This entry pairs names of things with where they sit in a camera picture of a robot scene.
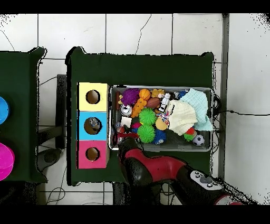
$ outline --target dark green table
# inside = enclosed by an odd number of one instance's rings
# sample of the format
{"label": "dark green table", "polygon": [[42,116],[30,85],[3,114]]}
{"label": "dark green table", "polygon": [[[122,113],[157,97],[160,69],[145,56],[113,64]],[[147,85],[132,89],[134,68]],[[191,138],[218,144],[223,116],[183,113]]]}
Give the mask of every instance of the dark green table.
{"label": "dark green table", "polygon": [[0,142],[15,154],[11,174],[5,181],[46,182],[36,168],[37,150],[37,69],[45,53],[0,52],[0,96],[9,103],[11,114],[0,125]]}
{"label": "dark green table", "polygon": [[[66,56],[67,65],[67,183],[124,182],[117,151],[111,151],[106,169],[76,168],[76,89],[77,82],[108,85],[186,86],[212,88],[212,53],[197,55],[112,55],[86,54],[80,47]],[[183,159],[194,169],[210,172],[209,152],[148,152]]]}

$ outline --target yellow box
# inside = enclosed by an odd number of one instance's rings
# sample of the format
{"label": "yellow box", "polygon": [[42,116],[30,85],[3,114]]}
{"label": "yellow box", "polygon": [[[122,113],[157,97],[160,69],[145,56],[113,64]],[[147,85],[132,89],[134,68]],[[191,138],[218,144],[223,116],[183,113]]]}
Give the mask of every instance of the yellow box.
{"label": "yellow box", "polygon": [[[79,110],[105,112],[108,111],[108,90],[106,83],[79,82]],[[89,102],[89,95],[98,94],[99,101],[95,104]]]}

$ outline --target blue box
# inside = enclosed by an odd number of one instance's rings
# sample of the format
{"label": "blue box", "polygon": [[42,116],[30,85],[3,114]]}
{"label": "blue box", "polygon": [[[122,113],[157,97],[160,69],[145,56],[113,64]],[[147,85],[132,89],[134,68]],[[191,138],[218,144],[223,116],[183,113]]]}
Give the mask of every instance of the blue box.
{"label": "blue box", "polygon": [[[90,117],[95,117],[101,122],[101,129],[95,135],[90,135],[84,130],[84,122]],[[107,112],[80,111],[79,115],[79,140],[107,140],[108,119]]]}

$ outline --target gray metal tray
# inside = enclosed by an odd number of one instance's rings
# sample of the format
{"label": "gray metal tray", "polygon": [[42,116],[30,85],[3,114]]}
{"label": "gray metal tray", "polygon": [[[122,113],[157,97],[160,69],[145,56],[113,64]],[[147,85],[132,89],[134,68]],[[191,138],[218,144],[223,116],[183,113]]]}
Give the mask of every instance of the gray metal tray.
{"label": "gray metal tray", "polygon": [[[204,87],[162,87],[162,86],[125,86],[125,85],[114,85],[110,87],[109,90],[109,101],[111,102],[111,107],[109,108],[109,147],[112,150],[118,150],[117,145],[113,146],[112,144],[112,125],[116,122],[119,122],[121,120],[121,114],[119,111],[117,112],[115,109],[115,93],[117,91],[123,92],[125,88],[139,88],[139,89],[164,89],[165,92],[174,92],[174,91],[181,91],[185,89],[193,88],[198,91],[202,91],[206,94],[207,100],[208,100],[208,113],[207,115],[210,118],[210,121],[213,122],[213,104],[214,104],[214,93],[212,89],[210,88],[204,88]],[[133,118],[132,123],[138,122],[139,118]],[[183,136],[179,136],[178,134],[174,133],[171,130],[166,129],[165,130],[167,135],[167,140],[160,144],[150,144],[150,143],[142,143],[142,146],[144,150],[146,151],[183,151],[183,152],[207,152],[212,147],[212,134],[211,132],[206,131],[197,131],[199,134],[201,134],[204,139],[205,143],[203,146],[196,146],[192,142],[187,142]]]}

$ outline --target pink box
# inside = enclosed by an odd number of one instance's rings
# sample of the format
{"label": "pink box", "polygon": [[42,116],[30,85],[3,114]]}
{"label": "pink box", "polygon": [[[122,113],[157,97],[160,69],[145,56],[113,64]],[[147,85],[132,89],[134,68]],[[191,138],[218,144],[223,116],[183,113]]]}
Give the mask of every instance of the pink box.
{"label": "pink box", "polygon": [[[96,148],[99,151],[99,158],[95,161],[90,161],[86,157],[88,148]],[[79,169],[106,168],[109,160],[110,151],[107,141],[79,141]]]}

